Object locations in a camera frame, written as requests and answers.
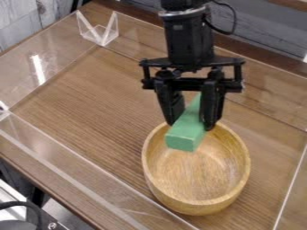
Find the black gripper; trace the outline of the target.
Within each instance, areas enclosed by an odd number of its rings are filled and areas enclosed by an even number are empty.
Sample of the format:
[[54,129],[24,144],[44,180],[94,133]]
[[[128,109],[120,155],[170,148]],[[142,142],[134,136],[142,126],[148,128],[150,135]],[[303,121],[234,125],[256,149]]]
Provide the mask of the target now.
[[212,31],[219,30],[207,8],[160,12],[167,41],[167,57],[143,59],[143,88],[158,95],[159,106],[170,125],[184,112],[182,91],[199,91],[199,119],[210,131],[222,118],[224,92],[239,93],[242,86],[240,57],[218,56]]

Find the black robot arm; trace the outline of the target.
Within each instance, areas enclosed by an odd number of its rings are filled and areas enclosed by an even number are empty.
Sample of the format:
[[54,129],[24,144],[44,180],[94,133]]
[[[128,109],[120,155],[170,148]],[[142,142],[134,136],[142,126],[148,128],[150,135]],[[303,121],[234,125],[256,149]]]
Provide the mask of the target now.
[[200,93],[198,119],[211,130],[222,118],[227,93],[243,89],[244,59],[215,54],[214,31],[231,35],[212,24],[208,4],[216,0],[160,0],[167,57],[143,59],[143,88],[152,90],[168,124],[184,111],[183,92]]

